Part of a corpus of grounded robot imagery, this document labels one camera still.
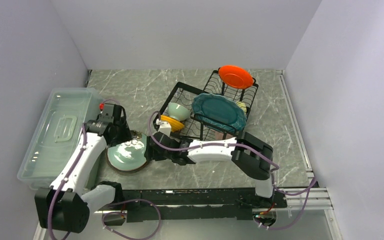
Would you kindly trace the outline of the light green flower plate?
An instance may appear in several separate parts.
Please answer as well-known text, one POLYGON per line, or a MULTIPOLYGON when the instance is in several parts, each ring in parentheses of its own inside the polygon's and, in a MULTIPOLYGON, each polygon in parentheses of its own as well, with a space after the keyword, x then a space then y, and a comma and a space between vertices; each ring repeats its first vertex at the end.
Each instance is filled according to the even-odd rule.
POLYGON ((143 169, 148 161, 145 157, 147 136, 131 130, 132 140, 111 146, 106 151, 107 164, 120 173, 135 173, 143 169))

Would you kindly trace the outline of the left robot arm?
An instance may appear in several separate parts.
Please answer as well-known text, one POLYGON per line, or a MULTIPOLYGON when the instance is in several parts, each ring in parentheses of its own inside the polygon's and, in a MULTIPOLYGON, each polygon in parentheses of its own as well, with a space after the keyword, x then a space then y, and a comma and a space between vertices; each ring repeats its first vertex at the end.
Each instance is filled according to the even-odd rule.
POLYGON ((125 109, 105 103, 96 119, 81 124, 80 138, 61 173, 34 196, 39 225, 49 231, 81 233, 89 217, 104 206, 119 209, 124 203, 122 185, 102 181, 89 192, 84 188, 99 156, 108 147, 132 140, 125 109))

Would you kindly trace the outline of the yellow ribbed bowl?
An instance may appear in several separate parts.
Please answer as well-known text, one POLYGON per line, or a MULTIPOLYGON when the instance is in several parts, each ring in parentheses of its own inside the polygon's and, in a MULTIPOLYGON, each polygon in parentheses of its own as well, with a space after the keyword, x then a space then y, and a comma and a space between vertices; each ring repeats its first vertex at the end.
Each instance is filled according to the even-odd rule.
POLYGON ((180 121, 166 115, 161 115, 160 120, 163 122, 168 122, 170 124, 171 132, 178 132, 185 127, 185 125, 180 121))

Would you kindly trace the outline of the clear plastic storage box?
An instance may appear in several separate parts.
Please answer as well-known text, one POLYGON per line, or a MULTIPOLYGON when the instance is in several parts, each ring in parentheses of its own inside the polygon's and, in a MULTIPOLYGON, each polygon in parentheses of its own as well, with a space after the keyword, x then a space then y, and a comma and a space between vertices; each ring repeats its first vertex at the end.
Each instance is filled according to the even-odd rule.
POLYGON ((104 98, 94 88, 55 88, 26 150, 17 178, 30 189, 47 188, 79 142, 81 127, 100 114, 104 98))

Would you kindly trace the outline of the orange plate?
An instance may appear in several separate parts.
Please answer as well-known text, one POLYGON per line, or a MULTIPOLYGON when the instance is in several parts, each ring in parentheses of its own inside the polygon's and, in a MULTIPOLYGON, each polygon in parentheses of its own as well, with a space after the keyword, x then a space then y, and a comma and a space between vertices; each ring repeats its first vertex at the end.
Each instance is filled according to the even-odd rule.
POLYGON ((218 69, 221 80, 235 89, 247 89, 254 84, 254 79, 244 68, 235 65, 224 65, 218 69))

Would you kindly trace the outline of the pale yellow mug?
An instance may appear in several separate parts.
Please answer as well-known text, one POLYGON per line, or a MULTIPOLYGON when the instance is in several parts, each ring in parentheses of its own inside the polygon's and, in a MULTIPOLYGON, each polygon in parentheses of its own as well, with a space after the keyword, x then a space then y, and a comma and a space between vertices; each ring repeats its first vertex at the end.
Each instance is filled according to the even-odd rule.
POLYGON ((246 104, 244 103, 244 102, 242 102, 242 101, 237 101, 236 102, 236 105, 241 109, 241 110, 243 110, 243 112, 246 114, 247 113, 247 106, 246 106, 246 104))

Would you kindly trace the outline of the teal scalloped plate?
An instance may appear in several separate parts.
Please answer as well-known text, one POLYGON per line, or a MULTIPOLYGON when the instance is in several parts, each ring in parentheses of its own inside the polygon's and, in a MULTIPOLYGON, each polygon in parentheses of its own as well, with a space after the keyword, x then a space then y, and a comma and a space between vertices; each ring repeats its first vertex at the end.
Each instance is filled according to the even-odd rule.
POLYGON ((222 95, 201 93, 191 104, 194 118, 214 130, 229 133, 242 131, 247 124, 247 116, 236 103, 222 95))

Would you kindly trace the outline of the light green ceramic bowl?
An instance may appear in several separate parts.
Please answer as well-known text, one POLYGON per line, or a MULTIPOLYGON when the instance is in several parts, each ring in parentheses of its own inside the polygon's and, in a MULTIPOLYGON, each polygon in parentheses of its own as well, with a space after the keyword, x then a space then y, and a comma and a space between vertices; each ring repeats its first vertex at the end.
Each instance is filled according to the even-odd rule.
POLYGON ((185 121, 190 117, 190 110, 181 104, 169 102, 167 106, 168 116, 179 122, 185 121))

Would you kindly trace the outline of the pink mug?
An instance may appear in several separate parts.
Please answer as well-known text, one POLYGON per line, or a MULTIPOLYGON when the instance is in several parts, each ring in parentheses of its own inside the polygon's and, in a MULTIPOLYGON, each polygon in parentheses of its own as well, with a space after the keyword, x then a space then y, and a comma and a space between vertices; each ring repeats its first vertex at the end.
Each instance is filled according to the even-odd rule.
POLYGON ((221 140, 226 140, 226 139, 231 139, 234 136, 229 134, 229 133, 224 133, 224 132, 219 132, 219 131, 213 131, 214 135, 214 140, 216 141, 221 141, 221 140))

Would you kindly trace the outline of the black wire dish rack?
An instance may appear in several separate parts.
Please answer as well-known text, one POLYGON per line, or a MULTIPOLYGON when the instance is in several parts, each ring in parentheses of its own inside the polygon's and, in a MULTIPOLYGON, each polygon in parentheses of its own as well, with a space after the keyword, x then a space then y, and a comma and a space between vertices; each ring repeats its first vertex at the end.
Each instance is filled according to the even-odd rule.
POLYGON ((246 88, 228 85, 218 70, 213 70, 202 89, 178 82, 160 109, 162 117, 169 117, 169 105, 186 108, 182 128, 173 127, 172 135, 211 141, 231 138, 243 131, 251 113, 258 84, 254 77, 246 88))

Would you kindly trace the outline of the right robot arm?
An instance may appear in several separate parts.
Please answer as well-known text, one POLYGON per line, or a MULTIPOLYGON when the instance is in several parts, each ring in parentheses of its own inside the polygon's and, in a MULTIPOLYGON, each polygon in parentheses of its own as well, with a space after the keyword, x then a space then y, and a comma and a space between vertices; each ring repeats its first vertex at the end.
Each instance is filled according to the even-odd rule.
POLYGON ((275 201, 271 171, 278 169, 273 162, 274 149, 248 132, 224 140, 204 141, 182 137, 176 140, 156 132, 147 137, 144 157, 150 161, 171 160, 185 166, 203 162, 232 162, 254 180, 255 200, 267 208, 275 201))

